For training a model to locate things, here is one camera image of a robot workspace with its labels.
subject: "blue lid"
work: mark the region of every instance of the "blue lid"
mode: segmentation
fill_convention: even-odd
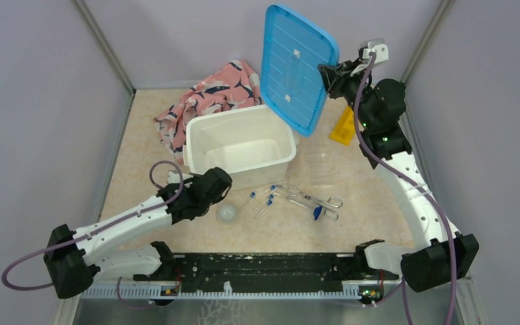
[[[318,64],[336,65],[339,56],[338,44],[320,27],[286,6],[268,7],[260,82],[262,98],[305,137],[316,129],[326,102]]]

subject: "table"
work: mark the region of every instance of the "table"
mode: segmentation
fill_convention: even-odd
[[[173,160],[173,156],[160,143],[153,118],[184,92],[137,91],[101,220],[156,193],[148,180],[148,171],[155,162]],[[155,229],[123,247],[140,247],[160,240],[178,253],[349,253],[357,244],[377,238],[413,247],[410,230],[393,195],[360,152],[357,140],[347,147],[328,138],[344,107],[343,99],[328,99],[316,131],[310,137],[301,137],[286,180],[281,182],[319,198],[341,198],[344,205],[337,209],[338,221],[314,221],[307,209],[277,197],[260,218],[255,219],[250,209],[261,202],[258,200],[243,210],[234,223],[226,224],[217,220],[216,204],[203,217]],[[166,165],[158,167],[155,180],[166,184],[169,169]],[[223,202],[240,208],[248,201],[251,190],[231,191]]]

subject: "white plastic container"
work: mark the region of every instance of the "white plastic container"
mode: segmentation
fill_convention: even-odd
[[[296,156],[296,141],[286,122],[259,105],[192,119],[183,155],[191,172],[220,167],[239,190],[282,181]]]

